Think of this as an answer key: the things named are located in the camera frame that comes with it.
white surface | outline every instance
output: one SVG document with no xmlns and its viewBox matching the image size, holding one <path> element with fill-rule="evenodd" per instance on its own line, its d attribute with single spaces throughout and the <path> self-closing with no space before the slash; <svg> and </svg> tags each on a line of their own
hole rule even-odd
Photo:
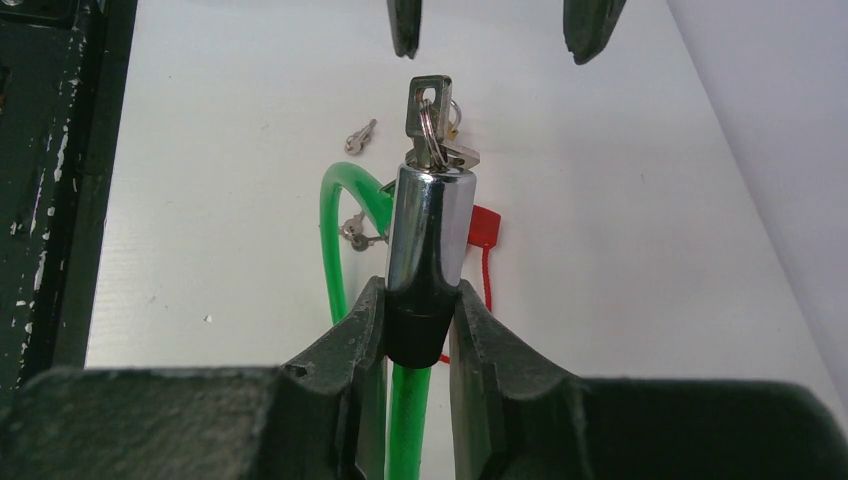
<svg viewBox="0 0 848 480">
<path fill-rule="evenodd" d="M 504 216 L 495 312 L 519 336 L 580 375 L 789 380 L 838 408 L 664 2 L 631 2 L 584 67 L 558 0 L 428 1 L 414 62 L 394 57 L 385 2 L 313 3 L 139 5 L 89 366 L 309 345 L 329 324 L 321 176 L 374 117 L 357 161 L 391 178 L 409 79 L 439 72 L 483 156 L 477 203 Z M 348 255 L 350 297 L 384 260 Z M 465 276 L 481 290 L 479 252 Z M 446 375 L 423 478 L 453 472 Z"/>
<path fill-rule="evenodd" d="M 669 3 L 848 405 L 848 2 Z"/>
</svg>

white table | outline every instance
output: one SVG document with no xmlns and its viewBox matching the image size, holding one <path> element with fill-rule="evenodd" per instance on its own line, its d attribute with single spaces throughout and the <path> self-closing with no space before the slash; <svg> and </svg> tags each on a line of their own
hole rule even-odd
<svg viewBox="0 0 848 480">
<path fill-rule="evenodd" d="M 329 326 L 321 176 L 373 117 L 356 161 L 390 179 L 409 79 L 444 73 L 477 203 L 503 215 L 501 321 L 579 375 L 787 380 L 843 418 L 666 4 L 629 3 L 583 67 L 561 8 L 428 0 L 412 62 L 383 0 L 140 2 L 87 365 L 307 347 Z M 352 301 L 386 250 L 343 251 Z M 479 271 L 472 250 L 482 291 Z M 422 478 L 453 475 L 447 385 L 435 367 Z"/>
</svg>

chipped paint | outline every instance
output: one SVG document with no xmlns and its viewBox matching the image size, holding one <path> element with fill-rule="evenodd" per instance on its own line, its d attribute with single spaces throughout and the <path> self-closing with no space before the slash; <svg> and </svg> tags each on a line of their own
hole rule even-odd
<svg viewBox="0 0 848 480">
<path fill-rule="evenodd" d="M 59 153 L 56 155 L 56 169 L 53 170 L 53 181 L 58 182 L 62 179 L 62 165 L 65 164 L 65 148 L 68 147 L 68 125 L 62 128 L 65 134 L 62 136 L 62 142 L 59 144 Z"/>
<path fill-rule="evenodd" d="M 44 171 L 41 172 L 41 177 L 38 179 L 38 193 L 35 195 L 35 205 L 32 207 L 32 223 L 29 226 L 29 234 L 35 231 L 35 216 L 38 214 L 38 202 L 41 201 L 41 187 L 44 185 Z"/>
<path fill-rule="evenodd" d="M 44 276 L 44 263 L 47 261 L 47 252 L 42 251 L 38 255 L 38 270 L 35 271 L 35 280 L 32 282 L 32 288 L 36 292 L 41 288 L 41 277 Z"/>
</svg>

red zip tie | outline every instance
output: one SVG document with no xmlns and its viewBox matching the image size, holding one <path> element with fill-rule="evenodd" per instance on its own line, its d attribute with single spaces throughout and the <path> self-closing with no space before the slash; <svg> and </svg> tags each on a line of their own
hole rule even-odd
<svg viewBox="0 0 848 480">
<path fill-rule="evenodd" d="M 492 247 L 488 245 L 483 247 L 483 295 L 486 298 L 486 308 L 489 309 L 489 312 L 492 311 L 492 285 L 490 285 L 491 280 L 489 279 L 489 252 L 492 251 Z"/>
</svg>

key ring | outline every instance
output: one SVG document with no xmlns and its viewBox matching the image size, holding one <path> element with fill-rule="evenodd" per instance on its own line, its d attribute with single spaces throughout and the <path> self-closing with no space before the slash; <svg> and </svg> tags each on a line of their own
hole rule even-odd
<svg viewBox="0 0 848 480">
<path fill-rule="evenodd" d="M 418 105 L 420 107 L 418 117 L 421 119 L 421 130 L 424 132 L 424 141 L 427 144 L 427 150 L 430 152 L 430 158 L 433 159 L 436 169 L 444 170 L 447 167 L 447 162 L 439 148 L 439 142 L 436 141 L 436 132 L 433 130 L 433 120 L 430 117 L 430 105 L 432 103 L 425 98 L 418 102 Z"/>
<path fill-rule="evenodd" d="M 453 130 L 459 129 L 459 124 L 462 123 L 462 109 L 459 108 L 459 104 L 456 103 L 454 99 L 451 98 L 451 108 L 453 108 L 454 114 L 456 114 L 456 120 L 453 121 L 451 126 Z"/>
</svg>

